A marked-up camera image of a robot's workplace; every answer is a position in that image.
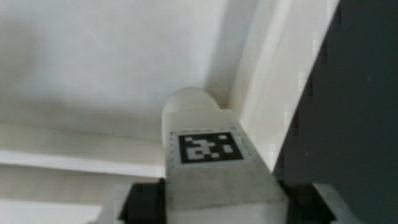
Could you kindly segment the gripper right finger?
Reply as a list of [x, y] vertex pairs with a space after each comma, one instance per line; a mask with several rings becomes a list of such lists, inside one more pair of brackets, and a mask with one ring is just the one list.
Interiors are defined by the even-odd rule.
[[356, 215], [331, 185], [280, 182], [288, 196], [287, 224], [356, 224]]

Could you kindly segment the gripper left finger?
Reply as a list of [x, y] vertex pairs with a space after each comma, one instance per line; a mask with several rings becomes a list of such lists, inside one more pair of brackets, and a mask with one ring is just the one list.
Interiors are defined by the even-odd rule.
[[89, 224], [168, 224], [166, 179], [118, 185]]

